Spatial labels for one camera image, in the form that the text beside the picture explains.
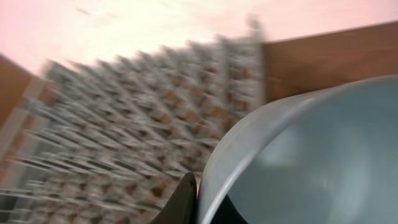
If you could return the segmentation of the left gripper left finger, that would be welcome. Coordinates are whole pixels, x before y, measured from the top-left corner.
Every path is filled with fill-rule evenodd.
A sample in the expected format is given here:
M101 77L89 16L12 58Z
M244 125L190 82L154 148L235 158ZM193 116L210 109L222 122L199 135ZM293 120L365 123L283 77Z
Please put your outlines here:
M150 224L192 224L197 212L197 182L193 173L186 173Z

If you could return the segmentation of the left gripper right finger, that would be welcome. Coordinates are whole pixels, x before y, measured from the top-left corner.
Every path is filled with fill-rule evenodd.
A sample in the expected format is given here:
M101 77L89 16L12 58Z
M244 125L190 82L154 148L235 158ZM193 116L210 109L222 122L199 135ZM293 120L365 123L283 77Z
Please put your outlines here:
M225 196L218 207L211 224L248 224L247 221L239 214L234 204Z

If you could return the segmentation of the light blue bowl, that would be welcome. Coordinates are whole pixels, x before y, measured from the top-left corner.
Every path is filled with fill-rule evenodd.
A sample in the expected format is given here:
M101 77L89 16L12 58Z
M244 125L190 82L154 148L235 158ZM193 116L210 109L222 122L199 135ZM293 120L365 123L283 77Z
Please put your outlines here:
M210 223L225 197L248 223L396 223L397 77L248 114L205 166L197 222Z

